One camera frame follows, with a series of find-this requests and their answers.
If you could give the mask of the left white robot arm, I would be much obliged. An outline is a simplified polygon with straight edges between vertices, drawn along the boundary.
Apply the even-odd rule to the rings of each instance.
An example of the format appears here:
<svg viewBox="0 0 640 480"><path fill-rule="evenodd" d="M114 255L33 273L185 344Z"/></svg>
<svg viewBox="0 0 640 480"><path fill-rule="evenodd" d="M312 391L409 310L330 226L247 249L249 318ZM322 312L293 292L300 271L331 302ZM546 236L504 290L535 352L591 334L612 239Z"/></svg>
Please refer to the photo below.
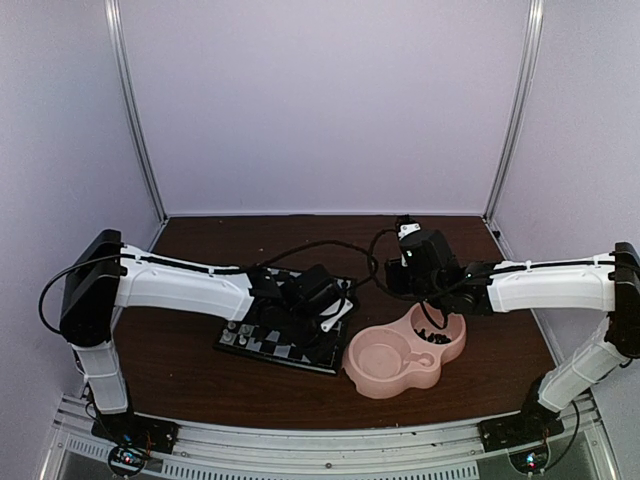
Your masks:
<svg viewBox="0 0 640 480"><path fill-rule="evenodd" d="M352 280L322 265L303 271L269 264L213 266L159 256L106 229L65 273L59 331L72 346L106 429L123 444L144 424L130 396L112 338L115 308L153 307L253 321L280 332L312 362L338 342L334 328L356 307Z"/></svg>

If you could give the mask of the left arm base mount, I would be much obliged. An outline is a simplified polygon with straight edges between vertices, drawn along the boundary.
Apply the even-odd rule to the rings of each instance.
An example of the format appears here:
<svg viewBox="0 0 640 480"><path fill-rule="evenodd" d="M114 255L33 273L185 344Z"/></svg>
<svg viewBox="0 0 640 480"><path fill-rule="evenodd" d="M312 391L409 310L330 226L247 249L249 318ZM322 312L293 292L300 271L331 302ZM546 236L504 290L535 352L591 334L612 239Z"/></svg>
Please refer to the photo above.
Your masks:
<svg viewBox="0 0 640 480"><path fill-rule="evenodd" d="M145 416L107 415L94 421L91 434L127 447L171 454L179 425L172 421Z"/></svg>

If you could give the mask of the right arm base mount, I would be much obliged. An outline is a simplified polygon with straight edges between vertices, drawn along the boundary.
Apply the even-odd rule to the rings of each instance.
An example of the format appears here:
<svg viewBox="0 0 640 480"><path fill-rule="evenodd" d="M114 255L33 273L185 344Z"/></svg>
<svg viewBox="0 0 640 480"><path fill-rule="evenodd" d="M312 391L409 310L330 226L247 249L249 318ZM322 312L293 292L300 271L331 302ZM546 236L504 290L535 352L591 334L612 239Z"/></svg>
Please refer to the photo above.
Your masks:
<svg viewBox="0 0 640 480"><path fill-rule="evenodd" d="M478 430L485 452L542 443L565 431L559 419L544 423L521 413L483 420L478 424Z"/></svg>

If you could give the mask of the black and white chessboard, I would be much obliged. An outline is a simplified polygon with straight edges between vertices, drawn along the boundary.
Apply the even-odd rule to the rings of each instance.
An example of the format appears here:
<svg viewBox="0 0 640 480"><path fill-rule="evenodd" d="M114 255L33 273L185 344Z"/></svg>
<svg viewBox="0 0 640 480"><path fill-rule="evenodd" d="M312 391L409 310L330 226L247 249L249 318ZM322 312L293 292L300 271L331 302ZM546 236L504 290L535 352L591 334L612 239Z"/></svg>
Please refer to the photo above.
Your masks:
<svg viewBox="0 0 640 480"><path fill-rule="evenodd" d="M275 273L279 271L290 271L293 274L297 275L303 271L292 271L286 269L274 269L267 268ZM355 281L348 277L335 277L339 280L348 280L349 287L346 289L348 293L348 298L356 298L355 296ZM352 314L348 314L342 320L340 320L330 332L337 336L337 343L333 350L329 352L328 355L322 358L308 358L302 354L302 352L295 347L292 343L285 340L281 337L281 334L275 330L268 330L260 327L256 321L250 318L251 315L251 307L244 318L244 320L236 323L236 329L231 331L227 329L227 324L222 328L218 339L214 343L214 348L247 358L251 358L254 360L260 360L264 362L275 363L279 365L284 365L297 369L304 369L308 371L314 371L322 374L328 375L336 375L339 373L342 364L342 355L344 348L346 346L346 337L347 337L347 327L349 316ZM238 337L240 334L240 329L243 325L251 325L253 327L253 331L250 335L244 335L247 338L247 344L245 346L241 346L238 343ZM222 341L223 331L228 330L234 335L234 340L232 344L227 344Z"/></svg>

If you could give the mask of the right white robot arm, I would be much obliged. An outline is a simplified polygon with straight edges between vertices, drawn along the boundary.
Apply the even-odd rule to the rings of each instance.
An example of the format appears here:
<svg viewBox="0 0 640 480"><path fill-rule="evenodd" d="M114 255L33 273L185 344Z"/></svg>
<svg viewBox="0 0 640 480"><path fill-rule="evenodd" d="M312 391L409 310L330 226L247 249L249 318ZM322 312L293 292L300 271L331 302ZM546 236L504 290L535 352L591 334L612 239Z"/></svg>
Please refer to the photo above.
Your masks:
<svg viewBox="0 0 640 480"><path fill-rule="evenodd" d="M444 234L410 220L395 228L401 255L385 264L395 295L443 317L516 310L587 309L604 313L571 357L534 382L512 430L535 440L576 396L639 357L639 255L628 242L589 258L459 264Z"/></svg>

